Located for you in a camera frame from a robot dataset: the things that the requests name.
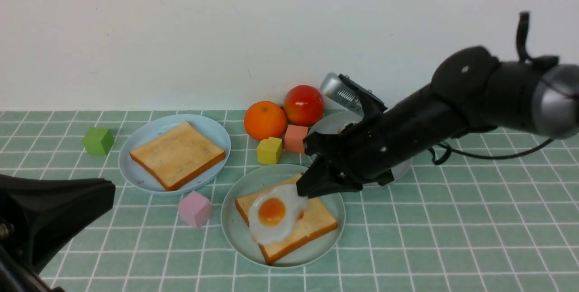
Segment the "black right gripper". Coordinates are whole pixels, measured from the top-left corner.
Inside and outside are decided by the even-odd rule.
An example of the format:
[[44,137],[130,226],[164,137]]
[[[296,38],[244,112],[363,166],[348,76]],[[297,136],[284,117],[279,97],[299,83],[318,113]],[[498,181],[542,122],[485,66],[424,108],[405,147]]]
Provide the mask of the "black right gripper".
[[308,135],[306,153],[316,158],[296,182],[298,195],[317,198],[384,183],[391,168],[466,127],[465,118],[426,85],[338,135]]

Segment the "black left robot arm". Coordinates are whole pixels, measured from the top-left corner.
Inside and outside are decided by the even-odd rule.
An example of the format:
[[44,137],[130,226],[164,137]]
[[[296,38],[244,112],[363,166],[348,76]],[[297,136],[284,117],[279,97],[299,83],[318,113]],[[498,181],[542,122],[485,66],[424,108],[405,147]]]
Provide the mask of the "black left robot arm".
[[27,179],[0,176],[0,289],[61,292],[41,279],[52,258],[109,212],[116,187],[104,178]]

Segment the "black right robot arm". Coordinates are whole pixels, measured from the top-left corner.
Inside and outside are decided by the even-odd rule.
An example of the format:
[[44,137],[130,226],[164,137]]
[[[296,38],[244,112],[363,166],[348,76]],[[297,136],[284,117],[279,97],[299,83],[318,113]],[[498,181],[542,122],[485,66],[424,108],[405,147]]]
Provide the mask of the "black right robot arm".
[[386,185],[393,167],[470,133],[504,127],[551,140],[578,133],[578,66],[557,57],[499,61],[482,46],[468,47],[392,108],[346,75],[335,78],[354,93],[363,117],[339,134],[306,137],[305,152],[316,158],[296,183],[301,197]]

